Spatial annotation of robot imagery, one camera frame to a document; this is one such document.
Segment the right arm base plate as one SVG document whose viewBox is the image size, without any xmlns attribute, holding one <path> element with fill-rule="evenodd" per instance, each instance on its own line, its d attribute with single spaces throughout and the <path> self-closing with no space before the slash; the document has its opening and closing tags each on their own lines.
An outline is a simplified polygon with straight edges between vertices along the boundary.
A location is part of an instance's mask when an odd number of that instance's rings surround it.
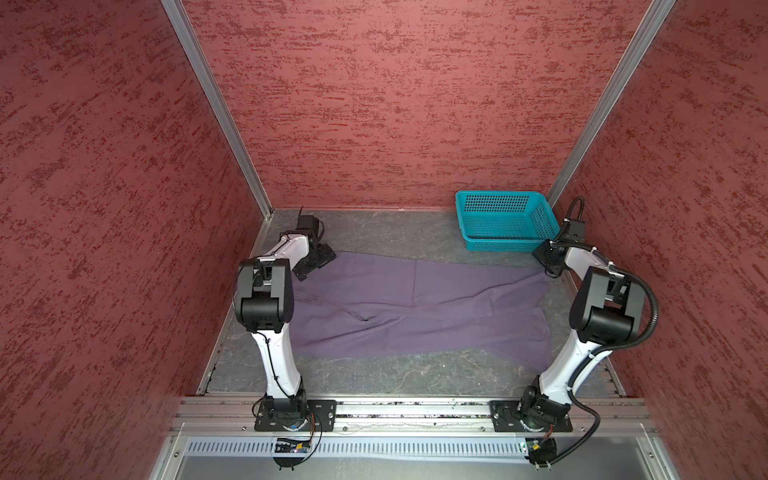
<svg viewBox="0 0 768 480">
<path fill-rule="evenodd" d="M 549 399 L 533 402 L 520 400 L 494 400 L 489 403 L 494 431 L 525 432 L 531 434 L 570 433 L 570 404 Z"/>
</svg>

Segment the teal plastic basket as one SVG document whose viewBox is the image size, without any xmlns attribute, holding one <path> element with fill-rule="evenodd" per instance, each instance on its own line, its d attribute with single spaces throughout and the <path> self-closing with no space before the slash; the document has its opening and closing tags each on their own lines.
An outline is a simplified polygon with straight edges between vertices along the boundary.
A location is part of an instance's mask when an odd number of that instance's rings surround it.
<svg viewBox="0 0 768 480">
<path fill-rule="evenodd" d="M 546 197 L 538 192 L 462 190 L 455 194 L 455 207 L 469 251 L 530 253 L 559 232 Z"/>
</svg>

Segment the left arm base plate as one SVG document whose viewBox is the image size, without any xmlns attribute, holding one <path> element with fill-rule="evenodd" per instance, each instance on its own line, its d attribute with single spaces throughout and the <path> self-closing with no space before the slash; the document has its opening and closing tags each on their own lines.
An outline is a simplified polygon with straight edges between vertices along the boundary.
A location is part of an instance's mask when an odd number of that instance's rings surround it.
<svg viewBox="0 0 768 480">
<path fill-rule="evenodd" d="M 290 400 L 267 397 L 255 414 L 257 432 L 332 432 L 338 402 L 335 400 Z"/>
</svg>

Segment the circuit board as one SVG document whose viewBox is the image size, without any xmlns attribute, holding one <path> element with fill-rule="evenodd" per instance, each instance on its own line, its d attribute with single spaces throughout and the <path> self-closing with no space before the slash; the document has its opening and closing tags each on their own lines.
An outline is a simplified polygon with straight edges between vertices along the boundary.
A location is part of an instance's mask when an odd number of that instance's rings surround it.
<svg viewBox="0 0 768 480">
<path fill-rule="evenodd" d="M 536 468 L 549 468 L 558 456 L 557 442 L 554 438 L 527 439 L 526 459 Z"/>
<path fill-rule="evenodd" d="M 275 455 L 309 455 L 314 448 L 314 442 L 311 439 L 291 439 L 277 438 L 274 444 L 273 453 Z"/>
</svg>

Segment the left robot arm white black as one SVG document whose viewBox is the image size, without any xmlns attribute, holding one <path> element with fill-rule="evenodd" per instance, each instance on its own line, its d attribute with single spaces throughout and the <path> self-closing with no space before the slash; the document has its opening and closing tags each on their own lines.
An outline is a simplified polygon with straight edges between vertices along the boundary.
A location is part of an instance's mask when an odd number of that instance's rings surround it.
<svg viewBox="0 0 768 480">
<path fill-rule="evenodd" d="M 322 411 L 307 399 L 293 355 L 289 325 L 294 315 L 295 279 L 336 258 L 321 242 L 322 235 L 308 228 L 280 234 L 266 253 L 240 263 L 235 283 L 235 318 L 256 342 L 266 374 L 266 390 L 256 412 L 258 428 L 299 431 L 322 424 Z"/>
</svg>

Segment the purple trousers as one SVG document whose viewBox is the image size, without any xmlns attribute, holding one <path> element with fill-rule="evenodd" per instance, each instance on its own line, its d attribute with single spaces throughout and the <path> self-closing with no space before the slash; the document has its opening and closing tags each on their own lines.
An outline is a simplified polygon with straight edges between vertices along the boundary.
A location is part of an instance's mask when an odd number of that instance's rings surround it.
<svg viewBox="0 0 768 480">
<path fill-rule="evenodd" d="M 483 349 L 535 372 L 550 364 L 536 269 L 341 252 L 294 286 L 295 354 L 376 358 Z"/>
</svg>

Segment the right circuit board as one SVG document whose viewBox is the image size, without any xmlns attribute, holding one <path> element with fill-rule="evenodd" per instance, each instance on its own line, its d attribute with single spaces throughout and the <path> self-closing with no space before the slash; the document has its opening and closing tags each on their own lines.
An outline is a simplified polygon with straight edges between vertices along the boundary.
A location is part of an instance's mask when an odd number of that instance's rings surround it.
<svg viewBox="0 0 768 480">
<path fill-rule="evenodd" d="M 527 439 L 526 459 L 536 468 L 549 468 L 558 456 L 557 442 L 554 438 Z"/>
</svg>

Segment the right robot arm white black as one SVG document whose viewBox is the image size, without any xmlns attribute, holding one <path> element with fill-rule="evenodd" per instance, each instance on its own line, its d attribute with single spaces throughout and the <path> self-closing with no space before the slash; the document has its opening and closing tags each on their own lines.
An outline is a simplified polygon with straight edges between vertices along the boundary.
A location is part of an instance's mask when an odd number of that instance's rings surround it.
<svg viewBox="0 0 768 480">
<path fill-rule="evenodd" d="M 528 386 L 517 412 L 529 431 L 562 423 L 591 371 L 618 346 L 639 337 L 645 291 L 593 246 L 546 240 L 534 257 L 547 274 L 581 280 L 570 308 L 571 332 L 553 363 Z"/>
</svg>

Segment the left circuit board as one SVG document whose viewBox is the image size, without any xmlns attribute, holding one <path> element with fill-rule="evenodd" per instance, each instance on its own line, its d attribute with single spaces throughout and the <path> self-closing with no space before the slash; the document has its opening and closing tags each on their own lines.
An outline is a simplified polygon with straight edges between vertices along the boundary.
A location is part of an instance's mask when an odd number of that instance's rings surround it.
<svg viewBox="0 0 768 480">
<path fill-rule="evenodd" d="M 275 455 L 309 455 L 314 448 L 314 442 L 311 439 L 291 439 L 277 438 L 274 444 L 273 453 Z"/>
</svg>

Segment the corner aluminium post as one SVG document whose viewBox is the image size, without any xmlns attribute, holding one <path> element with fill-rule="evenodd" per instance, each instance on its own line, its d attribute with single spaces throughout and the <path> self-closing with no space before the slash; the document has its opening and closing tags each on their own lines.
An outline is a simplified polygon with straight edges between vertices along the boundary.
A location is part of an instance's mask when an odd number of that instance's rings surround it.
<svg viewBox="0 0 768 480">
<path fill-rule="evenodd" d="M 620 99 L 629 81 L 651 47 L 668 15 L 675 6 L 675 0 L 653 0 L 638 24 L 632 38 L 623 52 L 616 68 L 608 80 L 599 100 L 578 136 L 560 173 L 550 187 L 546 198 L 551 207 L 560 200 L 566 187 L 574 177 L 591 145 Z"/>
<path fill-rule="evenodd" d="M 274 208 L 209 62 L 205 57 L 183 2 L 179 0 L 162 0 L 161 4 L 262 216 L 266 220 L 270 220 L 273 216 Z"/>
</svg>

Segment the aluminium front rail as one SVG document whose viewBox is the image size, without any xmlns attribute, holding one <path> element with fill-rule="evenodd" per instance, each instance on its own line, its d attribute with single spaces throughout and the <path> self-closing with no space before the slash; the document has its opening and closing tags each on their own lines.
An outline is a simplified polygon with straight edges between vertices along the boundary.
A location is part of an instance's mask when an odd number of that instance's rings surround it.
<svg viewBox="0 0 768 480">
<path fill-rule="evenodd" d="M 494 431 L 489 403 L 484 397 L 371 397 L 317 396 L 338 402 L 332 436 L 543 437 L 545 434 Z M 171 423 L 171 431 L 211 435 L 267 435 L 282 432 L 254 430 L 259 408 L 256 396 L 206 395 L 186 397 Z M 593 418 L 576 407 L 570 410 L 573 431 L 555 437 L 576 438 L 586 433 Z"/>
</svg>

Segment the left corner aluminium post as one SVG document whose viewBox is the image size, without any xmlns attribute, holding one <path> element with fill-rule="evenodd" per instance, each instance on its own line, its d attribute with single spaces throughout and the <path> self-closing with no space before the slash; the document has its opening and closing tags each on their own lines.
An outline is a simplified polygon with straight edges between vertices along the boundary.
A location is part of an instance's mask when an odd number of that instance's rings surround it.
<svg viewBox="0 0 768 480">
<path fill-rule="evenodd" d="M 205 57 L 183 2 L 179 0 L 162 0 L 161 4 L 262 216 L 266 220 L 270 220 L 273 216 L 274 208 L 209 62 Z"/>
</svg>

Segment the right corner aluminium post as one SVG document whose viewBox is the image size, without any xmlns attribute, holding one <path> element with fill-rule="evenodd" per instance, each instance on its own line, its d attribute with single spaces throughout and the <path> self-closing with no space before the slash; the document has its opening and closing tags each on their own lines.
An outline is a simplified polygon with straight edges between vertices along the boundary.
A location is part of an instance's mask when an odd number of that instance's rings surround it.
<svg viewBox="0 0 768 480">
<path fill-rule="evenodd" d="M 653 0 L 638 24 L 632 38 L 623 52 L 616 68 L 608 80 L 599 100 L 578 136 L 560 173 L 550 187 L 546 198 L 551 207 L 560 200 L 566 187 L 574 177 L 591 145 L 620 99 L 629 81 L 651 47 L 668 15 L 675 6 L 675 0 Z"/>
</svg>

